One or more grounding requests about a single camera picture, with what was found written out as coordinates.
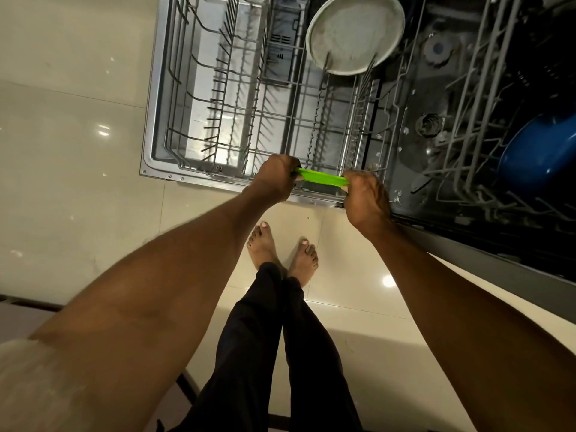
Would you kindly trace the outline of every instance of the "glossy floor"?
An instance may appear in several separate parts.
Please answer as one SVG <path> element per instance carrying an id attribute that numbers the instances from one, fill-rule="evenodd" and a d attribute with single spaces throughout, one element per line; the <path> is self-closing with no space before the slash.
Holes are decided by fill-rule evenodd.
<path id="1" fill-rule="evenodd" d="M 65 304 L 159 233 L 234 196 L 140 177 L 157 0 L 0 0 L 0 293 Z M 473 430 L 389 272 L 341 210 L 265 216 L 282 261 L 317 244 L 306 297 L 339 348 L 370 430 Z M 227 315 L 252 282 L 238 262 L 188 370 L 209 378 Z M 576 351 L 576 326 L 463 273 Z M 270 412 L 289 415 L 280 346 Z"/>

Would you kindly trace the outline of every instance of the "person's right arm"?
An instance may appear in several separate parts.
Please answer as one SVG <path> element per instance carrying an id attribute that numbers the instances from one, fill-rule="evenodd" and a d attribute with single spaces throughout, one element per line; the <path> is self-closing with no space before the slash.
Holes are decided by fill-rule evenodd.
<path id="1" fill-rule="evenodd" d="M 344 176 L 349 221 L 390 270 L 476 429 L 575 429 L 576 356 L 410 241 L 392 222 L 388 195 L 374 175 Z"/>

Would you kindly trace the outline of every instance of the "bright green tray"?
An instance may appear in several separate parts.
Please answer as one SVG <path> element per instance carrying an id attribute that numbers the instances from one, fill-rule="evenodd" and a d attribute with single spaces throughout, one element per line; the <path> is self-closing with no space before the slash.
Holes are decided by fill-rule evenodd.
<path id="1" fill-rule="evenodd" d="M 304 168 L 295 168 L 294 171 L 300 174 L 304 180 L 308 182 L 320 183 L 322 185 L 331 185 L 333 187 L 343 187 L 348 184 L 348 181 L 344 177 L 339 177 L 338 175 L 321 173 L 320 171 L 305 170 Z"/>

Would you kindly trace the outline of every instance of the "person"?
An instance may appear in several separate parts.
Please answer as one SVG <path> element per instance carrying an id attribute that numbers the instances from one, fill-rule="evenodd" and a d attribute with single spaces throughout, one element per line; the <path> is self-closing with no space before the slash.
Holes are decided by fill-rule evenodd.
<path id="1" fill-rule="evenodd" d="M 254 228 L 288 198 L 296 166 L 270 156 L 241 194 L 126 256 L 30 340 L 0 346 L 0 430 L 141 430 L 196 351 L 247 240 L 256 280 L 230 314 L 212 378 L 176 430 L 266 430 L 281 326 L 291 429 L 360 430 L 334 344 L 303 300 L 301 286 L 319 263 L 314 246 L 300 242 L 286 270 L 270 227 Z M 350 223 L 390 270 L 477 430 L 576 428 L 576 357 L 407 239 L 374 175 L 344 176 Z"/>

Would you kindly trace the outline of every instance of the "person's left arm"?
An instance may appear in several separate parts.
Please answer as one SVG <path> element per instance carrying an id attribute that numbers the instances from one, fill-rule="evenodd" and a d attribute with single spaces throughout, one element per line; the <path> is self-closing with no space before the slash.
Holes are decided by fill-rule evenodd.
<path id="1" fill-rule="evenodd" d="M 108 430 L 142 430 L 190 361 L 258 218 L 294 186 L 271 156 L 234 199 L 142 246 L 31 338 L 53 347 Z"/>

